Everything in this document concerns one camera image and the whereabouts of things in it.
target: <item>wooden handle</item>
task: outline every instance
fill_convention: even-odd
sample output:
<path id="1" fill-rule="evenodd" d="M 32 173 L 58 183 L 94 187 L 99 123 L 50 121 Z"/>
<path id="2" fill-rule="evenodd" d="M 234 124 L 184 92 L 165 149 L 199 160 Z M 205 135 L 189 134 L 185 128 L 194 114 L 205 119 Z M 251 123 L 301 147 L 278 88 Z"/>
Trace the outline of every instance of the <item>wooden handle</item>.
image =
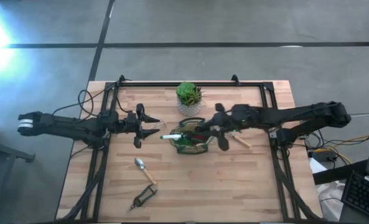
<path id="1" fill-rule="evenodd" d="M 147 175 L 148 179 L 151 180 L 152 184 L 156 185 L 157 182 L 154 180 L 154 178 L 152 177 L 152 175 L 148 172 L 148 170 L 146 168 L 144 168 L 142 171 L 144 171 L 144 173 Z"/>
<path id="2" fill-rule="evenodd" d="M 241 143 L 242 145 L 251 148 L 251 145 L 248 144 L 246 141 L 244 141 L 242 138 L 237 137 L 237 136 L 233 136 L 233 139 L 237 140 L 239 143 Z"/>

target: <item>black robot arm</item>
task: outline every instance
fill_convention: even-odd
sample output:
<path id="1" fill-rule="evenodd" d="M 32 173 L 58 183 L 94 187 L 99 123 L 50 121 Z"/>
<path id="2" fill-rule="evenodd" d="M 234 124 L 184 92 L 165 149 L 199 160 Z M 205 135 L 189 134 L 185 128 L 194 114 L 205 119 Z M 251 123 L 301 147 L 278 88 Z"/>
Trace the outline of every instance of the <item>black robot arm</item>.
<path id="1" fill-rule="evenodd" d="M 92 148 L 103 146 L 103 140 L 107 132 L 112 134 L 136 133 L 134 145 L 141 147 L 141 139 L 158 132 L 158 129 L 142 129 L 141 122 L 155 123 L 158 119 L 151 118 L 144 114 L 144 106 L 137 104 L 136 114 L 129 112 L 127 118 L 119 119 L 115 110 L 108 110 L 108 113 L 100 113 L 96 118 L 77 119 L 52 114 L 32 112 L 19 115 L 18 132 L 23 136 L 38 136 L 40 134 L 51 134 L 82 140 Z"/>
<path id="2" fill-rule="evenodd" d="M 228 141 L 225 133 L 241 131 L 242 129 L 265 129 L 276 141 L 279 147 L 291 147 L 292 143 L 304 134 L 310 134 L 324 127 L 342 128 L 351 118 L 343 104 L 330 102 L 315 105 L 277 110 L 250 105 L 234 105 L 231 110 L 225 111 L 222 104 L 216 104 L 218 111 L 210 121 L 199 126 L 195 131 L 216 136 L 221 150 L 228 150 Z M 281 125 L 290 121 L 305 121 L 293 128 L 281 128 Z M 219 130 L 210 130 L 212 126 L 219 126 Z"/>

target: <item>white plant pot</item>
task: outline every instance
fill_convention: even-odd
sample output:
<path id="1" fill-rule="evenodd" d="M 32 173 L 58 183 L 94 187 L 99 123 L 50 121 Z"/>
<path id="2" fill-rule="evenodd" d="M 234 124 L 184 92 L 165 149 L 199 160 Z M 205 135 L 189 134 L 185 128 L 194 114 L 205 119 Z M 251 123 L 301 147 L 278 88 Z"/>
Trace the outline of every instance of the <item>white plant pot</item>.
<path id="1" fill-rule="evenodd" d="M 196 105 L 192 106 L 185 106 L 183 105 L 179 99 L 177 99 L 177 108 L 179 109 L 180 113 L 184 116 L 195 116 L 201 110 L 201 101 L 199 101 Z"/>

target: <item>black keyboard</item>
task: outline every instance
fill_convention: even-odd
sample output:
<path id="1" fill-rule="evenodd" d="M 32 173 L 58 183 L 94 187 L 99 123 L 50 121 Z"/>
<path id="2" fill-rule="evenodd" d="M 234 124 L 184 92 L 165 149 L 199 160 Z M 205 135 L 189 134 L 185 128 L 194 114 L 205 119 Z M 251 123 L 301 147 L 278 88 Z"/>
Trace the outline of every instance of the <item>black keyboard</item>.
<path id="1" fill-rule="evenodd" d="M 342 202 L 369 216 L 369 181 L 353 172 L 346 181 Z"/>

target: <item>green succulent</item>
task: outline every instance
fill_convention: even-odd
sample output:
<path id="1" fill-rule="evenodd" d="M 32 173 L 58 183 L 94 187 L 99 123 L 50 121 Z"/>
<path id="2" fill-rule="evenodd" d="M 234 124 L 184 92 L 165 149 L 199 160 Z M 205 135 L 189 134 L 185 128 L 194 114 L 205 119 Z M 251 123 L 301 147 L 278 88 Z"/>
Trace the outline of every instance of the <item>green succulent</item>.
<path id="1" fill-rule="evenodd" d="M 201 88 L 194 83 L 182 82 L 176 90 L 177 97 L 185 106 L 192 106 L 199 103 L 202 99 Z"/>

